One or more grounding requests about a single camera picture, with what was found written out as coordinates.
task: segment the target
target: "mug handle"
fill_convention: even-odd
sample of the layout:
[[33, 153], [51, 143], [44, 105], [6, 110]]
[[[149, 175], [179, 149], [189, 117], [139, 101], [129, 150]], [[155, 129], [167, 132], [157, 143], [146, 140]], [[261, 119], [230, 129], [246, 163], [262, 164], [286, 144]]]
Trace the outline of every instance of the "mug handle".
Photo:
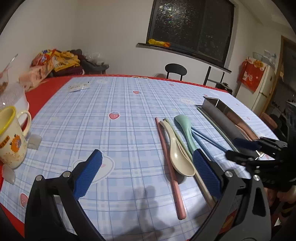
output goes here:
[[30, 129], [30, 127], [31, 127], [32, 117], [31, 117], [30, 112], [28, 112], [27, 110], [22, 110], [22, 111], [18, 112], [18, 114], [17, 114], [17, 118], [19, 118], [22, 114], [27, 114], [27, 116], [28, 116], [27, 126], [26, 126], [26, 128], [24, 129], [24, 131], [23, 131], [23, 134], [24, 134], [24, 136], [26, 137], [26, 136], [28, 135], [29, 129]]

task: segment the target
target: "plastic bag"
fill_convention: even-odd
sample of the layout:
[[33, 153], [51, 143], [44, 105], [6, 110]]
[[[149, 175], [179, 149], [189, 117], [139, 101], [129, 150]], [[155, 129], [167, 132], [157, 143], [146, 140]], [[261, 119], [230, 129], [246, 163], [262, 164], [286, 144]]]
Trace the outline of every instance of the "plastic bag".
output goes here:
[[88, 59], [89, 62], [93, 63], [94, 65], [103, 65], [104, 60], [101, 58], [100, 53], [87, 53], [86, 58]]

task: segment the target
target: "beige spoon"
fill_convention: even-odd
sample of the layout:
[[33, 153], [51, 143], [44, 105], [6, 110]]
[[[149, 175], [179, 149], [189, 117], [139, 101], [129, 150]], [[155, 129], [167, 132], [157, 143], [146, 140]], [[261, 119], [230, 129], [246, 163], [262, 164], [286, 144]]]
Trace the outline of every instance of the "beige spoon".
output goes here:
[[184, 152], [182, 151], [183, 148], [181, 148], [179, 142], [177, 141], [171, 126], [166, 121], [161, 120], [159, 123], [164, 127], [170, 138], [170, 159], [173, 167], [183, 176], [194, 176], [195, 167], [190, 159], [184, 155]]

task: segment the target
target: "spoon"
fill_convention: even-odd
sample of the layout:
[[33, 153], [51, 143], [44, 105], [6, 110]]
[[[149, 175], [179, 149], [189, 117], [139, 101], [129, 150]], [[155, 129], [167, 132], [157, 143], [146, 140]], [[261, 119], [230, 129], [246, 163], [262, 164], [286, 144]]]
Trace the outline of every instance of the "spoon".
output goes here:
[[14, 59], [18, 56], [18, 53], [12, 58], [12, 60], [8, 63], [8, 65], [5, 67], [5, 69], [3, 70], [3, 72], [5, 70], [7, 70], [8, 66], [12, 63], [12, 61], [14, 61]]
[[192, 162], [184, 155], [175, 133], [166, 121], [159, 122], [170, 138], [170, 159], [175, 170], [183, 176], [192, 177], [195, 174], [195, 167]]
[[191, 122], [186, 115], [177, 115], [175, 120], [180, 124], [187, 139], [191, 153], [197, 149], [191, 135]]

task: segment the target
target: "door frame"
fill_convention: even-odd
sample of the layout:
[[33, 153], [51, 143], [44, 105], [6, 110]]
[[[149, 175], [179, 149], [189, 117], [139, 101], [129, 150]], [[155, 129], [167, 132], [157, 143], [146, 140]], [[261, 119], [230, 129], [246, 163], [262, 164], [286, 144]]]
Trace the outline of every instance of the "door frame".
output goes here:
[[276, 88], [276, 85], [278, 83], [279, 75], [281, 73], [281, 66], [283, 65], [284, 46], [289, 47], [289, 48], [296, 51], [296, 43], [293, 42], [292, 40], [284, 37], [284, 36], [281, 36], [281, 52], [280, 52], [280, 55], [279, 55], [279, 63], [278, 63], [278, 67], [277, 67], [277, 70], [276, 70], [276, 77], [275, 77], [274, 83], [272, 85], [271, 93], [270, 93], [269, 97], [267, 98], [267, 101], [266, 101], [266, 103], [265, 103], [265, 105], [264, 105], [264, 107], [263, 107], [263, 109], [262, 109], [259, 116], [261, 116], [261, 114], [266, 111], [266, 109], [267, 109], [267, 107], [268, 107], [268, 105], [269, 105], [269, 103], [271, 101], [271, 98], [272, 98], [272, 96], [274, 94], [274, 90]]

